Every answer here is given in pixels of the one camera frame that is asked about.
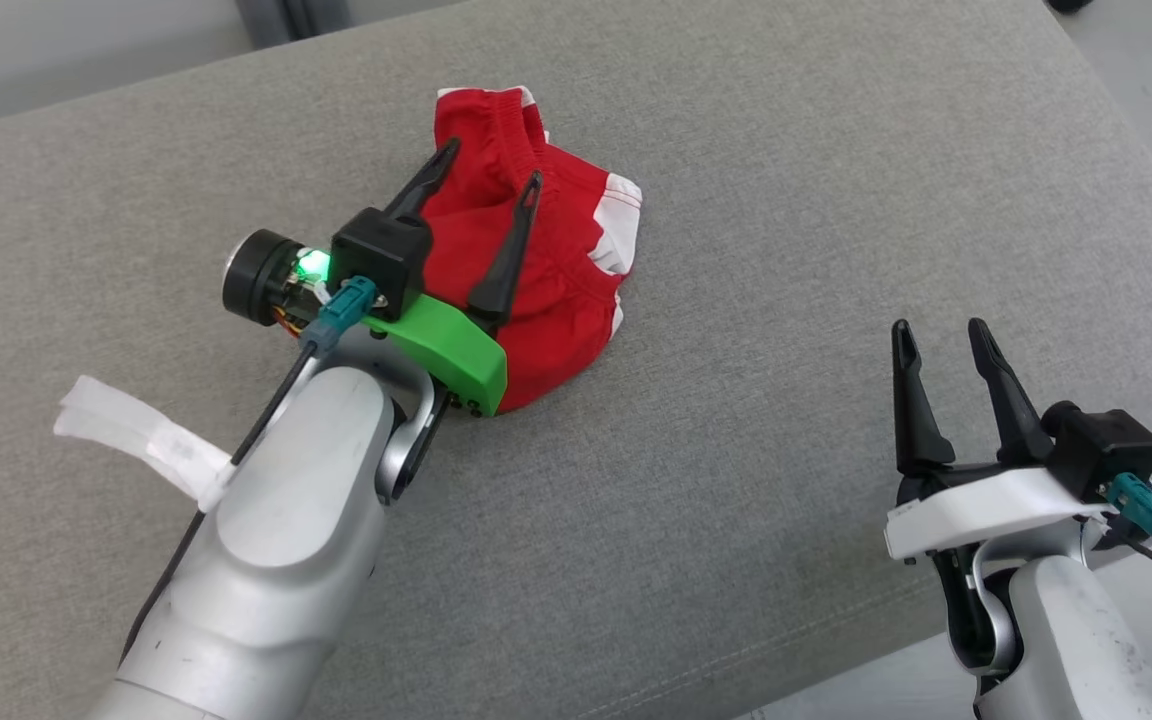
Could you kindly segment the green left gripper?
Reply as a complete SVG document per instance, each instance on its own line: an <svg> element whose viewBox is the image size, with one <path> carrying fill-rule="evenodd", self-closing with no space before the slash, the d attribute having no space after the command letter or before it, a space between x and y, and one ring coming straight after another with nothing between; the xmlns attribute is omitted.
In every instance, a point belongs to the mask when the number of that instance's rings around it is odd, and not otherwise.
<svg viewBox="0 0 1152 720"><path fill-rule="evenodd" d="M460 138L449 138L420 165L415 177L387 204L393 219L420 218L431 197L442 188L460 152ZM468 293L467 314L429 295L411 302L396 323L366 314L366 327L387 334L399 350L435 381L473 404L484 416L499 414L508 384L506 351L480 327L503 327L525 265L526 247L541 199L543 173L535 170L511 206L511 223L488 272Z"/></svg>

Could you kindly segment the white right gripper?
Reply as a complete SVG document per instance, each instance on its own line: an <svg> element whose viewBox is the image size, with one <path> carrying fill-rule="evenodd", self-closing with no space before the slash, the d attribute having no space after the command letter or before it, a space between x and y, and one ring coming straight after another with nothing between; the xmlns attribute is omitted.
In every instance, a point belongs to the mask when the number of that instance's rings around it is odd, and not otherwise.
<svg viewBox="0 0 1152 720"><path fill-rule="evenodd" d="M990 541L1075 516L1098 518L1105 511L1116 511L1105 501L1079 501L1047 469L1024 468L1043 464L1053 450L1052 439L987 323L970 319L968 336L975 369L987 384L995 414L996 462L1023 469L945 488L927 500L888 511L884 541L892 559ZM952 467L954 446L938 429L922 382L922 355L905 319L892 324L892 367L896 468L914 477L916 471Z"/></svg>

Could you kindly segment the red shorts with white trim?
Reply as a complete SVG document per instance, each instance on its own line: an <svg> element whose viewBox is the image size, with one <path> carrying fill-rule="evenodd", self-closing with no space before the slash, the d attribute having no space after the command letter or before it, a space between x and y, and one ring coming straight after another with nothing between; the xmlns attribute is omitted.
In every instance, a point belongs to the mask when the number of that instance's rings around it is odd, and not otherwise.
<svg viewBox="0 0 1152 720"><path fill-rule="evenodd" d="M632 270L643 192L550 141L524 86L444 88L435 143L460 151L424 215L433 233L430 295L465 306L506 238L532 173L543 176L511 319L498 333L508 361L500 410L529 406L594 363L621 327L620 287Z"/></svg>

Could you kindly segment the black left gripper motor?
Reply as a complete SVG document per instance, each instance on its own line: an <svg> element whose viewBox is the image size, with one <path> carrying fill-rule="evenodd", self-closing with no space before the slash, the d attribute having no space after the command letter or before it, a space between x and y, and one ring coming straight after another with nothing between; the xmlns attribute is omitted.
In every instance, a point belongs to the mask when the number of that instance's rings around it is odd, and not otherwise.
<svg viewBox="0 0 1152 720"><path fill-rule="evenodd" d="M229 256L221 302L229 313L298 338L329 300L329 253L260 229Z"/></svg>

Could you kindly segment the white tape strip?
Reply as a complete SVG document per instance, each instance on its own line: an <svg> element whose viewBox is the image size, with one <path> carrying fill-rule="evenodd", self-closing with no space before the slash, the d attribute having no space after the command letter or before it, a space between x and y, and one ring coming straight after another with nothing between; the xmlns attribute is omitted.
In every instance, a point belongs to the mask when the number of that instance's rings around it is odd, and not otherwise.
<svg viewBox="0 0 1152 720"><path fill-rule="evenodd" d="M212 511L236 467L230 455L147 406L141 397L82 376L60 401L52 433L123 452L156 470L200 511Z"/></svg>

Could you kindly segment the grey partition post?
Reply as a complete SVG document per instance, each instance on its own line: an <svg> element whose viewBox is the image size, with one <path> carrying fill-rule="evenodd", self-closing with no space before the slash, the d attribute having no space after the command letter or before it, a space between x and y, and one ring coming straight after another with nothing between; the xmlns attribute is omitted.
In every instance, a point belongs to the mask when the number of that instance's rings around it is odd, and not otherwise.
<svg viewBox="0 0 1152 720"><path fill-rule="evenodd" d="M233 0L256 50L335 33L353 26L348 0Z"/></svg>

